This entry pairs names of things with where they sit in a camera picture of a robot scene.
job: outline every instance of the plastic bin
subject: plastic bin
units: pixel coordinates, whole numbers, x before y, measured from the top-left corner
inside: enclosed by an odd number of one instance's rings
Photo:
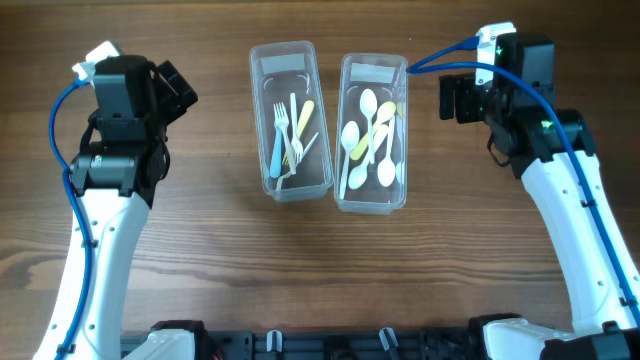
[[[408,76],[407,60],[402,56],[385,54],[348,54],[342,60],[340,79],[340,102],[338,107],[338,128],[336,136],[336,185],[334,196],[342,211],[366,214],[390,214],[401,208],[407,199],[407,142],[408,142]],[[358,124],[360,137],[367,133],[367,119],[360,111],[360,97],[365,89],[371,89],[376,95],[378,107],[386,101],[396,104],[395,130],[391,159],[394,164],[400,163],[398,177],[393,183],[384,187],[378,181],[377,168],[386,156],[386,142],[381,144],[374,154],[374,164],[367,167],[367,180],[352,190],[347,186],[344,199],[339,196],[342,167],[344,164],[344,148],[340,143],[342,130],[351,120]],[[362,161],[349,159],[349,174]]]
[[[324,196],[333,184],[333,176],[327,120],[313,45],[308,41],[260,45],[251,49],[249,61],[264,191],[278,202]],[[292,92],[296,94],[298,117],[305,102],[311,100],[314,103],[313,112],[300,136],[302,145],[306,148],[316,133],[318,137],[302,162],[298,164],[296,174],[284,179],[282,189],[278,190],[277,178],[270,175],[270,163],[276,139],[273,105],[284,103],[289,117],[287,136],[291,139],[293,130],[290,94]],[[281,149],[284,156],[286,154],[284,144],[281,144]],[[280,175],[284,175],[289,171],[289,167],[281,166]]]

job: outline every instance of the wooden table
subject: wooden table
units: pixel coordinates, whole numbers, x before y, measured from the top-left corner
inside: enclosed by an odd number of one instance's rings
[[[73,78],[70,66],[105,39],[170,59],[200,96],[169,128],[172,168],[135,253],[124,330],[166,319],[255,331],[419,328],[501,311],[569,329],[562,272],[537,209],[487,154],[484,124],[438,119],[437,76],[410,81],[402,210],[341,213],[331,193],[282,205],[260,185],[249,49],[315,45],[333,147],[346,53],[416,61],[504,20],[550,36],[557,104],[588,120],[610,204],[640,259],[638,13],[632,2],[559,0],[3,6],[0,358],[30,357],[53,309],[71,210],[47,119]],[[95,108],[85,89],[60,111],[67,159]]]

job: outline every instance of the fork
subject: fork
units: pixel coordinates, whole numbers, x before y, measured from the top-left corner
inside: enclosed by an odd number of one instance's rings
[[[301,162],[302,162],[302,159],[304,159],[305,155],[307,155],[307,153],[309,152],[309,148],[311,148],[311,145],[313,145],[313,142],[316,141],[317,137],[318,137],[318,133],[313,135],[313,138],[311,138],[311,141],[309,141],[309,143],[307,144],[307,147],[304,148],[304,151],[302,152],[302,156],[300,157],[300,161]],[[276,186],[276,190],[278,190],[278,191],[282,190],[282,182],[284,181],[284,179],[287,179],[289,177],[291,177],[291,171],[289,171],[288,173],[280,176],[278,178],[278,185]]]
[[[296,164],[299,164],[302,160],[302,152],[304,147],[298,138],[298,108],[296,106],[296,94],[291,93],[291,128],[293,129],[293,135],[291,136],[291,148],[296,155]]]
[[[276,115],[275,125],[280,129],[282,135],[284,137],[284,148],[287,151],[287,156],[289,159],[293,159],[294,161],[289,161],[289,169],[291,170],[291,174],[296,174],[296,161],[293,155],[293,150],[291,150],[291,143],[289,142],[289,136],[287,135],[287,128],[289,127],[289,117],[287,116],[287,109],[284,107],[284,103],[273,104],[273,112]]]

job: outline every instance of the white spoon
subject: white spoon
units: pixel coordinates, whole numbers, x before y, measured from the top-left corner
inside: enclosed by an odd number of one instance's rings
[[[398,182],[400,183],[400,185],[404,185],[404,176],[402,175],[403,164],[404,163],[402,161],[396,164],[396,179],[398,179]]]
[[[391,120],[393,114],[396,113],[396,104],[393,101],[387,101],[386,103],[380,105],[378,108],[378,112],[376,114],[376,122],[373,123],[373,139],[375,141],[375,134],[378,133],[378,128],[381,125],[384,125],[384,122]],[[360,142],[356,146],[353,151],[351,151],[351,160],[360,160],[364,152],[369,147],[369,134],[364,134]]]
[[[355,190],[367,181],[367,166],[369,161],[367,157],[362,158],[362,163],[354,167],[349,174],[349,189]]]
[[[393,145],[393,133],[396,127],[396,117],[389,122],[389,135],[387,136],[387,156],[378,164],[378,181],[380,185],[388,187],[396,177],[396,165],[391,160],[391,145]]]
[[[342,167],[342,176],[340,177],[340,199],[344,199],[344,193],[347,190],[347,173],[349,172],[349,154],[360,139],[360,129],[355,121],[349,121],[342,129],[340,143],[344,148],[344,165]]]
[[[378,131],[376,131],[376,134],[373,135],[373,153],[375,154],[378,149],[380,148],[380,145],[382,145],[382,142],[384,141],[384,139],[387,137],[387,134],[389,133],[389,127],[385,124],[380,125],[380,127],[378,128]]]
[[[376,94],[374,94],[371,89],[365,89],[362,92],[362,95],[360,96],[360,111],[362,112],[364,117],[367,118],[369,144],[373,144],[373,124],[371,123],[371,121],[373,120],[373,115],[375,115],[376,111],[378,111],[378,100],[376,99]],[[373,150],[371,149],[371,146],[369,146],[369,150],[367,151],[366,159],[368,159],[369,163],[373,164]]]

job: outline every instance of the blue cable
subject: blue cable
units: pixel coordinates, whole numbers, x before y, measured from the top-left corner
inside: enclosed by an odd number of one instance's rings
[[[409,66],[409,68],[407,69],[407,72],[409,74],[412,74],[413,70],[416,70],[418,68],[420,68],[422,65],[426,64],[426,63],[430,63],[433,60],[442,57],[444,55],[447,55],[449,53],[452,53],[454,51],[458,51],[458,50],[467,50],[467,51],[473,51],[473,50],[477,50],[478,49],[478,44],[480,43],[480,38],[478,36],[474,36],[474,37],[470,37],[458,44],[453,45],[452,47],[446,48],[444,50],[440,50],[437,53],[431,55],[431,56],[427,56],[426,58],[418,61],[417,63]]]
[[[81,88],[87,85],[87,82],[76,79],[69,87],[60,95],[56,103],[53,105],[53,109],[51,109],[51,116],[49,117],[49,142],[51,143],[51,150],[53,150],[53,154],[56,159],[62,166],[62,183],[64,184],[64,189],[67,193],[67,197],[69,198],[69,203],[73,208],[73,213],[76,215],[78,219],[78,223],[80,225],[80,231],[82,232],[82,239],[84,243],[84,276],[82,279],[82,289],[80,290],[80,297],[78,299],[78,305],[76,306],[76,311],[73,314],[73,320],[71,321],[71,325],[69,326],[69,330],[65,335],[64,341],[61,344],[61,348],[68,351],[71,347],[71,342],[73,341],[76,333],[78,332],[78,326],[80,325],[80,319],[82,318],[82,314],[84,313],[84,308],[87,303],[87,298],[89,297],[89,288],[91,285],[91,268],[93,266],[93,244],[91,241],[91,232],[89,231],[89,225],[87,224],[87,220],[85,219],[84,214],[80,210],[80,205],[78,205],[78,199],[76,199],[75,192],[73,190],[73,186],[71,185],[71,174],[69,170],[69,165],[64,161],[64,158],[60,154],[60,150],[58,150],[58,145],[56,144],[55,138],[55,122],[56,115],[58,114],[58,109],[60,109],[60,105],[64,99],[69,96],[74,90]],[[64,359],[66,352],[58,352],[56,354],[55,360]]]
[[[418,64],[420,63],[425,64],[427,62],[428,61],[423,60],[423,61],[420,61]],[[435,72],[435,71],[453,70],[453,69],[485,69],[485,70],[493,71],[494,73],[511,81],[512,83],[520,87],[522,90],[524,90],[527,94],[529,94],[532,98],[534,98],[540,104],[544,112],[547,113],[547,115],[553,122],[554,128],[556,130],[556,134],[558,134],[558,138],[560,139],[560,142],[562,143],[564,150],[567,152],[567,155],[569,155],[569,159],[571,160],[573,169],[575,170],[576,175],[578,176],[578,180],[580,181],[580,184],[582,184],[582,191],[584,192],[586,202],[595,203],[595,198],[593,197],[593,193],[591,192],[591,187],[587,182],[587,177],[585,176],[584,171],[582,170],[582,166],[580,165],[580,162],[578,161],[578,158],[576,157],[576,154],[573,151],[571,143],[569,142],[569,139],[567,138],[567,135],[565,134],[564,129],[562,128],[562,124],[560,124],[560,120],[558,119],[558,116],[556,115],[551,105],[534,88],[532,88],[529,84],[524,82],[522,79],[520,79],[516,75],[500,67],[489,65],[489,64],[478,63],[478,62],[453,62],[453,63],[433,65],[433,66],[427,66],[427,67],[421,67],[421,68],[411,66],[407,69],[407,72],[409,74],[426,74],[426,73]],[[613,270],[616,273],[618,281],[620,282],[622,293],[624,294],[626,298],[626,302],[629,305],[629,309],[631,310],[633,319],[636,322],[636,327],[638,328],[640,326],[640,310],[638,310],[638,303],[637,303],[636,297],[633,295],[633,292],[631,291],[631,286],[629,285],[629,282],[627,281],[627,278],[624,274],[624,270],[622,269],[620,260],[618,260],[618,257],[616,256],[615,249],[613,248],[613,244],[611,243],[609,234],[607,233],[607,230],[604,226],[604,221],[600,216],[600,212],[598,211],[597,205],[589,206],[589,210],[591,211],[593,222],[595,223],[596,228],[598,229],[598,233],[600,234],[602,243],[604,244],[604,247],[607,250],[607,255],[609,256],[609,260],[611,261]]]

